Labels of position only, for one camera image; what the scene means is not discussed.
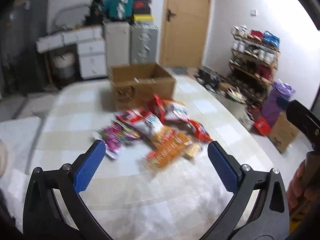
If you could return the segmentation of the right hand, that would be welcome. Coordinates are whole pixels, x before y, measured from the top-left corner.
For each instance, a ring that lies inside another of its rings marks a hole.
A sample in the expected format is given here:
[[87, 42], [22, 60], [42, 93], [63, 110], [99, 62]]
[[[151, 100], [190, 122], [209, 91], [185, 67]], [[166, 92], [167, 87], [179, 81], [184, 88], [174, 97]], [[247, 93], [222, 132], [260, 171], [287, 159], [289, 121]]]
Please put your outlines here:
[[292, 180], [287, 188], [287, 200], [289, 204], [289, 210], [291, 211], [298, 205], [298, 198], [304, 196], [308, 201], [315, 201], [319, 197], [319, 190], [315, 190], [312, 187], [303, 188], [302, 176], [305, 172], [305, 160], [302, 161], [297, 168]]

